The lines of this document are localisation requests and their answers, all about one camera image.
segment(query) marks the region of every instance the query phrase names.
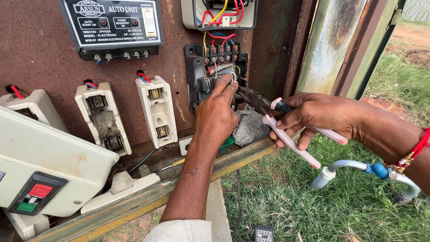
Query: toggle switch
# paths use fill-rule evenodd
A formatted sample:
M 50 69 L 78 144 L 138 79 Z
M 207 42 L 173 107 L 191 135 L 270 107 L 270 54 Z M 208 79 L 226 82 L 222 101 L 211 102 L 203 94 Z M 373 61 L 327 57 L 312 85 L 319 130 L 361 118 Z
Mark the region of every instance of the toggle switch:
M 142 8 L 142 15 L 146 37 L 157 36 L 157 32 L 155 30 L 154 9 Z

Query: motor starter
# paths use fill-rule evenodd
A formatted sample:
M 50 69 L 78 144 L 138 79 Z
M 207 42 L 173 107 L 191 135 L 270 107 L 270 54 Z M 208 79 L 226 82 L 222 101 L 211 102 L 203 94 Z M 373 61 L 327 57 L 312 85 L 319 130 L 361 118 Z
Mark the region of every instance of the motor starter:
M 146 58 L 164 43 L 158 0 L 59 0 L 59 6 L 85 61 Z

